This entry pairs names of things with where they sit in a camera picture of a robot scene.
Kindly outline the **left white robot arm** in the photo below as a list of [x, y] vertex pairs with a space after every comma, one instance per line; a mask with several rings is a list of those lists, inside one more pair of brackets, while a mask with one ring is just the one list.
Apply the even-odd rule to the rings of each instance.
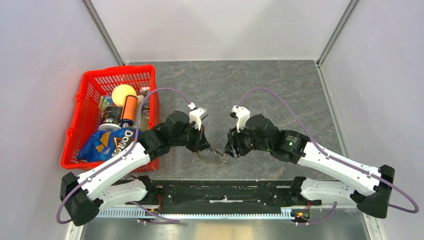
[[64, 175], [56, 221], [59, 224], [69, 223], [60, 219], [62, 209], [66, 209], [75, 226], [82, 226], [108, 207], [138, 201], [152, 204], [157, 198], [155, 188], [139, 179], [119, 185], [116, 182], [131, 171], [166, 155], [172, 147], [186, 147], [193, 153], [210, 148], [202, 125], [206, 115], [206, 110], [200, 107], [188, 114], [175, 111], [165, 122], [136, 135], [128, 147], [101, 165], [78, 176], [72, 172]]

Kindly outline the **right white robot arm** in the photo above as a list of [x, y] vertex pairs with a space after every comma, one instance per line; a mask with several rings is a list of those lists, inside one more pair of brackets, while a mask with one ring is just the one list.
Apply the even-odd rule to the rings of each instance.
[[224, 151], [233, 158], [251, 151], [268, 152], [281, 162], [318, 170], [335, 181], [296, 177], [288, 191], [289, 200], [300, 205], [306, 200], [355, 204], [363, 213], [385, 219], [388, 214], [395, 169], [355, 162], [314, 145], [312, 140], [294, 130], [280, 130], [262, 114], [250, 117], [243, 128], [231, 128]]

